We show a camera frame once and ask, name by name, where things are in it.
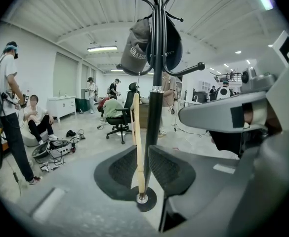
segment green shirt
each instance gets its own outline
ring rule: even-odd
[[[122,109],[122,105],[114,98],[107,100],[104,105],[104,117],[105,118],[115,118],[122,116],[122,111],[116,111],[116,109]]]

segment hand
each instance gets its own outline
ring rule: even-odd
[[[54,124],[54,118],[51,115],[50,115],[50,118],[49,118],[49,124],[50,125]]]

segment office chair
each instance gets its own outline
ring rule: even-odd
[[[110,134],[114,134],[117,132],[121,133],[121,144],[124,144],[124,136],[123,132],[132,132],[129,130],[128,124],[131,123],[131,116],[130,116],[130,107],[133,103],[133,97],[136,92],[136,82],[133,82],[129,85],[129,92],[126,97],[126,101],[124,104],[123,109],[116,109],[116,111],[122,111],[123,115],[117,118],[106,118],[108,124],[114,125],[113,131],[107,133],[106,139],[109,139]]]

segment person wearing white t-shirt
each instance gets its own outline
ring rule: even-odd
[[[24,96],[15,80],[17,75],[17,67],[15,59],[18,58],[18,48],[16,42],[9,42],[0,57],[0,93],[7,95],[7,100],[3,102],[3,108],[0,112],[0,121],[5,132],[9,149],[14,156],[17,165],[29,184],[36,184],[41,177],[34,176],[29,165],[24,142],[22,140],[19,120],[16,114],[14,102],[14,94],[18,96],[19,103],[24,104]]]
[[[39,98],[36,95],[30,97],[30,105],[25,108],[24,121],[28,121],[28,126],[31,134],[35,136],[39,145],[43,144],[43,140],[40,136],[41,133],[47,130],[49,140],[57,140],[53,134],[52,125],[54,118],[49,115],[47,110],[38,106]]]
[[[95,98],[96,84],[94,83],[93,77],[89,77],[87,82],[89,82],[87,91],[89,92],[90,113],[93,114],[95,113],[94,98]]]

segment white ceiling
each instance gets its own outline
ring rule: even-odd
[[[183,40],[179,68],[205,62],[224,73],[231,64],[246,68],[288,29],[279,11],[265,11],[259,0],[174,0],[167,6]],[[31,31],[108,72],[120,62],[129,28],[149,15],[135,0],[15,0],[3,21]],[[87,48],[116,45],[117,52],[89,54]]]

